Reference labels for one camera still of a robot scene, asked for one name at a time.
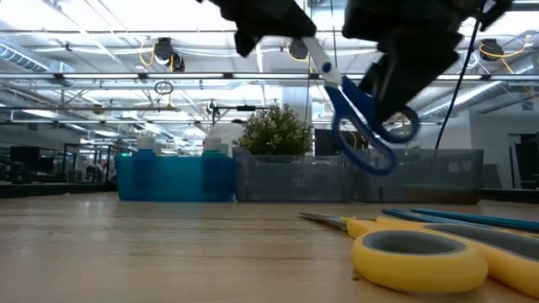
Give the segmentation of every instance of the white wall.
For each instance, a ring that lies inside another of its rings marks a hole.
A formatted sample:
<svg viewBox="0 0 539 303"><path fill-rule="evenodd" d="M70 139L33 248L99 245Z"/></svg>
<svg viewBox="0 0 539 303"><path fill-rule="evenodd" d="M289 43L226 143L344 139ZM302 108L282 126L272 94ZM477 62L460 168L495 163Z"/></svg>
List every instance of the white wall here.
<svg viewBox="0 0 539 303"><path fill-rule="evenodd" d="M473 114L470 118L472 148L484 150L484 163L499 165L504 188L509 189L511 187L509 147L515 141L511 135L536 134L539 131L539 117Z"/></svg>
<svg viewBox="0 0 539 303"><path fill-rule="evenodd" d="M417 137L408 146L421 148L435 148L436 139L440 134L441 126L424 125ZM464 111L456 118L449 118L441 138L440 148L443 149L471 149L472 135L470 132L470 114Z"/></svg>

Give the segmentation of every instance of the green plant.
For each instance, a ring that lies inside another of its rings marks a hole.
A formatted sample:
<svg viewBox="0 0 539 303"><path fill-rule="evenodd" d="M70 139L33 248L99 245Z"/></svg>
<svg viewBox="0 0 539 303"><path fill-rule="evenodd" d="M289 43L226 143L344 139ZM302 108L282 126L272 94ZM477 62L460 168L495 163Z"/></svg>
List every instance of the green plant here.
<svg viewBox="0 0 539 303"><path fill-rule="evenodd" d="M233 142L253 155L300 156L311 150L311 126L297 118L287 104L251 114L243 136Z"/></svg>

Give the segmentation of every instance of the scissor blade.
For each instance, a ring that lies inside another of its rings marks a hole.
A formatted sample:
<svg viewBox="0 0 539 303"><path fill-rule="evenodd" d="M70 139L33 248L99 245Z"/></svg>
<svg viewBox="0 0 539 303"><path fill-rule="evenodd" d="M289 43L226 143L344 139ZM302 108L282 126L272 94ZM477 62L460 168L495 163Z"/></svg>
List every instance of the scissor blade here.
<svg viewBox="0 0 539 303"><path fill-rule="evenodd" d="M341 231L346 231L346 223L342 222L340 220L340 217L336 215L322 215L322 214L312 214L312 213L301 212L300 216L310 219L310 220L328 223L329 225L333 227L339 228Z"/></svg>
<svg viewBox="0 0 539 303"><path fill-rule="evenodd" d="M320 42L318 42L318 40L314 37L306 37L302 40L307 49L309 50L309 56L311 56L312 60L314 61L314 64L318 68L318 72L320 72L326 84L337 87L342 85L343 77L341 76L335 64L331 62L331 59L329 59L328 54L320 45ZM331 68L329 69L329 71L325 72L324 64L327 63L331 65Z"/></svg>

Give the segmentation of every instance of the scissor handle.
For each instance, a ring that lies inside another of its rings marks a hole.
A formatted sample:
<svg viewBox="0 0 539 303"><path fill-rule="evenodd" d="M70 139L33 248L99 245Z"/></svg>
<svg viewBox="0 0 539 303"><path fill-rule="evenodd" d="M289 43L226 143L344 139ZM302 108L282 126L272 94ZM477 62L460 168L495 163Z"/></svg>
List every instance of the scissor handle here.
<svg viewBox="0 0 539 303"><path fill-rule="evenodd" d="M339 146L343 149L344 154L352 163L370 174L379 176L389 174L397 166L397 159L392 150L374 136L369 127L361 121L360 117L357 116L338 88L326 86L325 89L329 98L333 102L335 109L332 132L337 140L337 144L339 144ZM352 125L371 143L371 145L374 146L389 161L389 164L386 167L375 167L368 162L364 162L358 157L355 149L348 144L340 133L340 122L344 119L349 120Z"/></svg>
<svg viewBox="0 0 539 303"><path fill-rule="evenodd" d="M411 141L419 131L419 117L415 111L408 106L404 105L398 112L408 118L410 121L410 133L405 136L395 136L391 132L387 131L383 125L374 121L376 102L373 97L363 93L358 89L355 84L346 76L343 77L343 92L346 97L352 102L352 104L363 114L369 127L372 131L380 135L380 137L394 144L403 144Z"/></svg>

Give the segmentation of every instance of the fluorescent light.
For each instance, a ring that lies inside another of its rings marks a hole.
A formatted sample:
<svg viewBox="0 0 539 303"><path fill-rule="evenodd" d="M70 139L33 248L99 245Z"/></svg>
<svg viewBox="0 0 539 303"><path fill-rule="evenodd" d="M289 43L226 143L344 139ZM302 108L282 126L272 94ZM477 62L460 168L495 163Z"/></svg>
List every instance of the fluorescent light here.
<svg viewBox="0 0 539 303"><path fill-rule="evenodd" d="M11 123L36 123L36 124L52 124L53 120L11 120Z"/></svg>
<svg viewBox="0 0 539 303"><path fill-rule="evenodd" d="M308 79L308 74L300 73L233 73L235 79Z"/></svg>
<svg viewBox="0 0 539 303"><path fill-rule="evenodd" d="M346 77L348 77L348 79L350 80L361 80L365 77L365 75L361 75L361 74L350 74L350 75L346 75Z"/></svg>
<svg viewBox="0 0 539 303"><path fill-rule="evenodd" d="M0 74L0 79L54 79L54 75L46 73L2 73Z"/></svg>
<svg viewBox="0 0 539 303"><path fill-rule="evenodd" d="M25 113L27 114L34 114L34 115L37 115L39 117L44 117L44 118L56 118L58 117L57 114L54 114L48 110L40 110L40 109L26 109L26 110L23 110Z"/></svg>
<svg viewBox="0 0 539 303"><path fill-rule="evenodd" d="M144 72L149 72L144 66L135 66L135 67L136 67L136 69L141 69Z"/></svg>
<svg viewBox="0 0 539 303"><path fill-rule="evenodd" d="M101 121L99 120L60 120L59 123L66 123L66 124L99 124Z"/></svg>
<svg viewBox="0 0 539 303"><path fill-rule="evenodd" d="M439 75L436 80L458 80L461 75ZM462 80L479 80L481 75L464 75Z"/></svg>
<svg viewBox="0 0 539 303"><path fill-rule="evenodd" d="M222 73L151 73L148 74L150 79L223 79Z"/></svg>
<svg viewBox="0 0 539 303"><path fill-rule="evenodd" d="M106 124L124 124L124 123L132 123L132 122L135 122L134 120L131 121L131 120L103 120L103 121L99 121L100 123L103 122L103 123L106 123Z"/></svg>
<svg viewBox="0 0 539 303"><path fill-rule="evenodd" d="M93 132L102 136L118 136L115 132L108 130L94 130Z"/></svg>
<svg viewBox="0 0 539 303"><path fill-rule="evenodd" d="M475 89L475 90L472 90L471 92L469 93L465 93L463 94L462 96L458 96L455 100L455 106L458 105L458 104L463 104L465 103L466 101L468 101L469 99L477 96L478 94L490 89L490 88L493 88L494 86L500 84L501 81L496 81L496 82L491 82L489 84L485 84L483 86L481 86L480 88L478 89ZM434 113L435 111L439 110L439 109L443 109L445 106L448 106L449 104L451 104L451 101L447 101L445 102L444 104L442 105L439 105L439 106L436 106L435 108L433 109L430 109L422 114L419 115L419 117L421 116L425 116L427 114L431 114L431 113Z"/></svg>
<svg viewBox="0 0 539 303"><path fill-rule="evenodd" d="M119 73L119 74L64 74L66 79L138 79L138 74L133 73Z"/></svg>
<svg viewBox="0 0 539 303"><path fill-rule="evenodd" d="M70 127L74 128L75 130L80 130L80 131L87 131L87 129L83 128L83 127L80 127L78 125L69 125Z"/></svg>
<svg viewBox="0 0 539 303"><path fill-rule="evenodd" d="M151 131L154 134L161 134L162 133L161 129L159 129L157 126L153 125L152 123L146 123L146 124L142 125L142 127L144 127L145 129Z"/></svg>
<svg viewBox="0 0 539 303"><path fill-rule="evenodd" d="M493 75L490 77L491 80L507 81L508 77L504 75ZM537 81L539 80L539 75L510 75L510 80L514 81Z"/></svg>

